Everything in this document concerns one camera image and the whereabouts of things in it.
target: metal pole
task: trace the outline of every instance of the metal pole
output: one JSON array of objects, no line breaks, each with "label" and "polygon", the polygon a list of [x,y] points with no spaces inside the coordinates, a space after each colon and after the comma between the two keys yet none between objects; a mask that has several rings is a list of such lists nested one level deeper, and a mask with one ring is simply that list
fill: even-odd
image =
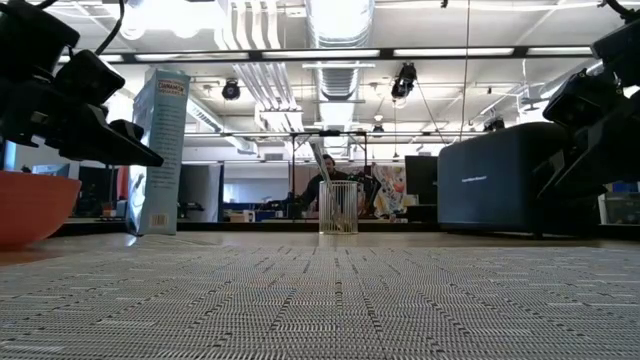
[{"label": "metal pole", "polygon": [[367,168],[367,162],[368,162],[368,159],[367,159],[367,137],[368,136],[365,134],[364,135],[364,168],[365,168],[365,170]]},{"label": "metal pole", "polygon": [[[291,134],[291,200],[293,201],[296,198],[296,134]],[[293,211],[293,204],[291,204],[291,213],[289,214],[289,218],[296,222],[296,217]]]},{"label": "metal pole", "polygon": [[114,166],[106,165],[107,171],[109,171],[109,206],[113,207],[113,174]]}]

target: fluorescent light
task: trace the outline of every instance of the fluorescent light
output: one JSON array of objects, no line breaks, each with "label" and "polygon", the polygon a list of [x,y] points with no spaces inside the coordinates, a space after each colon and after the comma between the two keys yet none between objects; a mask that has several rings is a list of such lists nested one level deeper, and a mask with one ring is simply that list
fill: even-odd
[{"label": "fluorescent light", "polygon": [[393,132],[393,131],[385,131],[385,132],[373,132],[373,131],[368,131],[367,135],[369,136],[375,136],[375,137],[392,137],[392,136],[398,136],[398,137],[402,137],[402,136],[422,136],[422,132],[421,131],[398,131],[398,132]]},{"label": "fluorescent light", "polygon": [[530,48],[527,55],[591,55],[588,46],[538,47]]},{"label": "fluorescent light", "polygon": [[449,48],[449,49],[396,49],[393,56],[508,56],[513,54],[513,48]]},{"label": "fluorescent light", "polygon": [[108,63],[123,62],[121,55],[100,55],[100,60]]},{"label": "fluorescent light", "polygon": [[309,58],[375,58],[380,50],[346,49],[346,50],[298,50],[298,51],[266,51],[265,59],[309,59]]},{"label": "fluorescent light", "polygon": [[229,136],[235,137],[289,137],[289,133],[285,132],[257,132],[257,133],[230,133]]},{"label": "fluorescent light", "polygon": [[212,60],[246,60],[249,54],[237,51],[220,51],[215,53],[171,53],[171,54],[140,54],[134,55],[139,62],[181,62],[181,61],[212,61]]},{"label": "fluorescent light", "polygon": [[182,160],[183,165],[211,165],[222,163],[223,161],[220,160]]},{"label": "fluorescent light", "polygon": [[[107,62],[107,63],[120,63],[120,62],[124,62],[124,59],[122,58],[122,55],[100,55],[99,56],[100,60]],[[60,56],[60,59],[58,60],[58,64],[66,64],[69,62],[69,60],[71,60],[71,58],[67,55],[62,55]]]},{"label": "fluorescent light", "polygon": [[220,133],[185,133],[184,137],[188,137],[188,138],[213,138],[213,137],[220,137]]},{"label": "fluorescent light", "polygon": [[314,63],[314,64],[302,64],[303,69],[370,69],[376,67],[376,64],[372,63]]},{"label": "fluorescent light", "polygon": [[259,164],[266,160],[222,160],[225,164]]}]

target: pipe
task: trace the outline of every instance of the pipe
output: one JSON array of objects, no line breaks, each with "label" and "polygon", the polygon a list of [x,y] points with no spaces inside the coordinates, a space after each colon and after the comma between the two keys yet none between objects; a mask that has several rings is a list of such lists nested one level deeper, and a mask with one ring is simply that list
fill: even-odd
[{"label": "pipe", "polygon": [[[258,49],[266,49],[267,45],[264,42],[262,36],[262,5],[258,0],[251,0],[251,11],[253,13],[253,24],[251,28],[251,39]],[[262,72],[267,72],[273,79],[276,89],[280,95],[281,109],[290,109],[289,98],[286,95],[286,89],[284,89],[282,82],[278,78],[278,75],[274,69],[272,63],[259,64]]]},{"label": "pipe", "polygon": [[[276,7],[275,0],[267,0],[267,16],[268,16],[268,25],[267,25],[267,39],[269,40],[269,45],[271,45],[272,49],[280,49],[280,40],[278,39],[278,9]],[[277,81],[282,82],[282,87],[285,90],[286,98],[289,101],[289,108],[292,110],[298,110],[298,104],[296,103],[296,98],[291,91],[291,84],[289,83],[289,76],[287,75],[287,68],[284,63],[274,64],[274,70],[276,73]]]},{"label": "pipe", "polygon": [[[374,0],[305,0],[309,36],[314,48],[366,47],[371,33]],[[331,100],[352,100],[358,93],[358,69],[317,69],[318,100],[329,103],[318,105],[320,117],[330,126],[348,127],[353,119],[355,105],[331,103]],[[333,155],[339,155],[346,141],[325,138],[324,144]]]},{"label": "pipe", "polygon": [[[225,24],[224,24],[224,30],[223,30],[222,35],[223,35],[223,38],[224,38],[224,42],[227,44],[228,49],[230,49],[230,50],[239,50],[238,44],[236,43],[236,40],[233,37],[233,30],[232,30],[233,16],[231,15],[230,12],[231,11],[229,11],[229,13],[226,16],[226,19],[225,19],[226,21],[225,21]],[[246,64],[235,65],[235,70],[242,77],[242,80],[247,85],[247,87],[252,87],[253,88],[254,93],[255,93],[255,95],[254,95],[255,99],[258,102],[260,102],[265,109],[272,109],[273,105],[263,95],[262,90],[260,89],[259,83],[257,83],[257,81],[255,81],[255,78],[251,77],[251,73],[250,73],[250,70],[247,67],[247,65]]]},{"label": "pipe", "polygon": [[[209,111],[206,106],[204,106],[198,99],[193,97],[189,97],[187,100],[187,113],[191,115],[196,120],[202,122],[207,127],[209,127],[214,132],[219,132],[223,129],[224,122],[220,117]],[[235,132],[233,129],[225,129],[230,132]],[[229,142],[231,145],[235,146],[238,151],[243,151],[245,153],[257,153],[257,144],[252,141],[247,141],[244,139],[236,139],[233,137],[225,137],[225,140]]]},{"label": "pipe", "polygon": [[[228,47],[227,47],[227,44],[224,41],[224,37],[223,37],[222,32],[223,32],[222,29],[215,30],[213,38],[214,38],[214,41],[215,41],[216,45],[218,46],[218,48],[220,50],[228,50]],[[236,72],[236,74],[238,74],[238,77],[245,84],[245,86],[246,86],[247,90],[249,90],[249,93],[251,94],[251,96],[253,96],[253,98],[256,100],[256,105],[258,106],[258,108],[260,110],[265,110],[266,106],[260,100],[260,97],[256,93],[255,88],[250,86],[249,82],[246,80],[246,74],[244,73],[244,70],[242,68],[240,68],[240,66],[238,66],[238,64],[233,64],[233,70]]]},{"label": "pipe", "polygon": [[[247,6],[244,1],[236,2],[236,10],[238,12],[238,19],[236,22],[236,39],[238,40],[238,44],[240,44],[240,48],[242,50],[249,50],[251,49],[251,44],[249,44],[249,40],[247,39]],[[246,66],[249,76],[253,76],[253,79],[258,84],[258,89],[261,89],[263,94],[266,93],[264,97],[271,105],[271,109],[278,109],[278,100],[271,89],[269,80],[264,76],[264,73],[260,71],[260,67],[256,66],[256,64],[245,64],[244,66]]]}]

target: ceiling camera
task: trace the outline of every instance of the ceiling camera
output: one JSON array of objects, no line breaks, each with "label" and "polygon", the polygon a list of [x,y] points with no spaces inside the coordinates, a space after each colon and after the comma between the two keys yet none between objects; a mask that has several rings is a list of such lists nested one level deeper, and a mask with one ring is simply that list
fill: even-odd
[{"label": "ceiling camera", "polygon": [[222,88],[222,97],[226,100],[238,100],[240,97],[240,87],[237,79],[227,79],[227,83]]}]

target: ceiling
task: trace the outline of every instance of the ceiling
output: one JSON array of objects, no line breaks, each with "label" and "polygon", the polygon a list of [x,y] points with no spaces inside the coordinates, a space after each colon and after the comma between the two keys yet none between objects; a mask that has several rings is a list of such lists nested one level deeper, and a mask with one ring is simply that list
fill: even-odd
[{"label": "ceiling", "polygon": [[[450,1],[464,5],[467,1]],[[518,11],[522,7],[567,5],[595,2],[570,1],[471,1],[474,6],[499,6],[502,11],[466,9],[450,5],[440,9],[440,1],[376,1],[371,47],[454,47],[517,45],[588,45],[622,25],[611,9],[579,8],[570,10]],[[285,48],[307,48],[307,23],[299,17],[303,0],[280,0],[278,7],[279,39]],[[50,8],[54,15],[74,27],[82,35],[81,48],[95,49],[115,21],[99,1],[59,1]],[[467,17],[469,37],[467,38]],[[182,39],[170,31],[148,31],[139,40],[117,37],[107,52],[169,52],[186,50],[218,50],[212,30],[202,30],[190,39]],[[488,106],[522,85],[540,85],[568,74],[585,59],[484,59],[484,60],[419,60],[415,62],[422,92],[415,89],[402,109],[392,106],[389,84],[402,66],[401,61],[373,61],[374,68],[361,70],[354,121],[370,129],[374,115],[383,116],[388,130],[421,131],[433,129],[433,121],[447,131],[458,131],[464,124],[468,130],[483,121],[480,113]],[[182,71],[192,77],[190,92],[212,112],[220,115],[234,130],[258,131],[253,120],[255,101],[241,89],[236,101],[221,96],[224,80],[236,77],[232,64],[179,64],[163,68]],[[137,93],[144,84],[146,65],[118,65],[115,68],[127,79],[127,89]],[[302,69],[302,63],[286,64],[287,74],[296,100],[302,107],[303,124],[313,126],[320,121],[313,72]],[[518,107],[515,97],[507,97],[496,109],[509,123],[515,123]],[[224,141],[203,140],[189,144],[222,146]]]}]

